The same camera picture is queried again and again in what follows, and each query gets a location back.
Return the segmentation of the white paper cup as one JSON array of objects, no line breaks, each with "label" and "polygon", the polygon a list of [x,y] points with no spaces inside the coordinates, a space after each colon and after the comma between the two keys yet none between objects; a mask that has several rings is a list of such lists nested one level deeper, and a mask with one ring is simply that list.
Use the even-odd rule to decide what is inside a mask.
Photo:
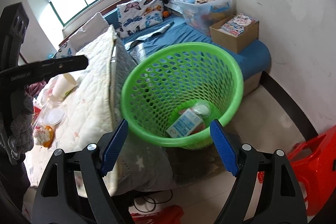
[{"label": "white paper cup", "polygon": [[56,84],[52,89],[52,95],[58,99],[64,99],[76,85],[77,83],[71,74],[58,75]]}]

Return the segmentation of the blue white carton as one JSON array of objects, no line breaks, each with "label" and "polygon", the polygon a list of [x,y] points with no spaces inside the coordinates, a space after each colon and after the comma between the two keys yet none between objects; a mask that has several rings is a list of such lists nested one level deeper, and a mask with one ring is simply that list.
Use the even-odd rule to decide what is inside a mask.
[{"label": "blue white carton", "polygon": [[193,109],[186,109],[166,130],[172,138],[183,138],[205,129],[205,122]]}]

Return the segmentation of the red plastic stool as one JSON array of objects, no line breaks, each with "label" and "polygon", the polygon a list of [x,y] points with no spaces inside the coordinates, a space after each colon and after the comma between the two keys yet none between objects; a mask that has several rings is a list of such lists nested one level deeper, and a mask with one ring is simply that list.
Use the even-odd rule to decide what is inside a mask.
[{"label": "red plastic stool", "polygon": [[306,213],[314,216],[335,190],[335,127],[294,145],[287,158],[305,188]]}]

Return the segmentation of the white plastic lid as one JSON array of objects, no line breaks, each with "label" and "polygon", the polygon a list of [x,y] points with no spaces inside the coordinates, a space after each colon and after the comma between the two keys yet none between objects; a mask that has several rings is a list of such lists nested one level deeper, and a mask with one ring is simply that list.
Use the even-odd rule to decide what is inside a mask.
[{"label": "white plastic lid", "polygon": [[41,121],[47,126],[59,124],[65,116],[62,108],[46,108],[42,113]]}]

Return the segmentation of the butterfly print pillow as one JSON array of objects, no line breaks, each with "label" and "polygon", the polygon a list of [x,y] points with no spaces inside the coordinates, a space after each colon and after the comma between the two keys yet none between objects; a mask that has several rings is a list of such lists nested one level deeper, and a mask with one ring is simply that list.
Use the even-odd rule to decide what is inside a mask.
[{"label": "butterfly print pillow", "polygon": [[61,59],[76,55],[76,50],[71,45],[70,41],[65,42],[58,51],[53,55],[53,59]]},{"label": "butterfly print pillow", "polygon": [[163,22],[162,0],[135,0],[117,5],[121,38],[127,38]]}]

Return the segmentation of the cream quilted blanket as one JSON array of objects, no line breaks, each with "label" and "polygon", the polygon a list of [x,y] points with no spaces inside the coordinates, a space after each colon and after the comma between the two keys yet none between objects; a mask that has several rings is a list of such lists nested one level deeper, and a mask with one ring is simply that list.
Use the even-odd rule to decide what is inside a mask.
[{"label": "cream quilted blanket", "polygon": [[[24,161],[32,187],[38,187],[53,152],[80,151],[97,143],[121,119],[121,89],[135,68],[113,26],[78,51],[88,66],[72,73],[76,88],[60,104],[65,117],[55,128],[51,147],[35,145]],[[156,145],[129,134],[114,169],[103,178],[110,195],[131,190],[153,192],[176,186],[167,154]]]}]

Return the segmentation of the beige cushion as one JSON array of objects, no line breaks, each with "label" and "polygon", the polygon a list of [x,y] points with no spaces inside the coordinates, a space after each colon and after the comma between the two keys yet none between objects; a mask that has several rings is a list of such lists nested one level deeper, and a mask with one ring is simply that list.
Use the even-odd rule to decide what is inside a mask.
[{"label": "beige cushion", "polygon": [[100,12],[97,12],[90,20],[82,25],[68,39],[70,45],[78,52],[90,42],[94,41],[109,28],[109,23]]}]

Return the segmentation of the green plastic mesh basket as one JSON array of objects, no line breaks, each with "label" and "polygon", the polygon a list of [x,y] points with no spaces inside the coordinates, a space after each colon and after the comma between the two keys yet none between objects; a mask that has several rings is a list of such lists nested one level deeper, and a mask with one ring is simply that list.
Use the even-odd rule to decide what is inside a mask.
[{"label": "green plastic mesh basket", "polygon": [[[161,147],[196,150],[212,145],[210,123],[227,125],[242,101],[244,81],[236,60],[208,43],[190,42],[166,47],[140,62],[121,92],[121,114],[130,132]],[[167,129],[179,112],[205,102],[210,115],[205,129],[172,138]]]}]

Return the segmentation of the blue mattress sheet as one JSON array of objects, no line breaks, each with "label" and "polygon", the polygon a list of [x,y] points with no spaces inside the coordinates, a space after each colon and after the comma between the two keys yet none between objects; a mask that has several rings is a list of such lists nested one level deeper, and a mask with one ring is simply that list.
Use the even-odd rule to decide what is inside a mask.
[{"label": "blue mattress sheet", "polygon": [[[140,55],[149,57],[151,54],[161,50],[162,48],[179,43],[203,42],[214,45],[214,42],[210,37],[205,36],[191,26],[187,25],[184,18],[178,15],[171,15],[164,19],[162,23],[141,30],[128,38],[122,39],[122,42],[124,44],[132,42],[139,36],[155,32],[169,23],[172,23],[172,26],[164,34],[152,36],[146,39],[144,42],[141,42],[139,46],[136,46],[135,51]],[[271,63],[268,48],[258,39],[254,40],[239,53],[234,53],[230,50],[227,50],[227,52],[231,54],[239,64],[245,80],[257,73],[267,70]]]}]

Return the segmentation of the cardboard box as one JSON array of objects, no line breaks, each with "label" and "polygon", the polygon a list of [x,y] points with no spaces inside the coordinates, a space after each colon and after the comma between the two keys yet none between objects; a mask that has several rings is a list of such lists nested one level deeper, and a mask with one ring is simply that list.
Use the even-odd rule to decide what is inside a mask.
[{"label": "cardboard box", "polygon": [[210,26],[211,39],[234,53],[241,52],[259,37],[259,21],[246,14],[232,15]]}]

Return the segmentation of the colourful books in box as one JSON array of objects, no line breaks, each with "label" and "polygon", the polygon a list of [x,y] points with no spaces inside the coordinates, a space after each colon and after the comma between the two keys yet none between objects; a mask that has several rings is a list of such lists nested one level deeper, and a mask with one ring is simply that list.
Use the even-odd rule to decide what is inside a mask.
[{"label": "colourful books in box", "polygon": [[228,35],[238,37],[258,23],[257,19],[240,13],[221,25],[219,30]]}]

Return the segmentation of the clear plastic storage bin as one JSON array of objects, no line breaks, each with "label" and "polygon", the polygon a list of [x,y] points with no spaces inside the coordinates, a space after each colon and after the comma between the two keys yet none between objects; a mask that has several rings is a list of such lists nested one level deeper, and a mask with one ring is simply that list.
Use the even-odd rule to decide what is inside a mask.
[{"label": "clear plastic storage bin", "polygon": [[197,0],[175,0],[187,25],[210,36],[210,26],[234,14],[234,0],[212,0],[196,3]]}]

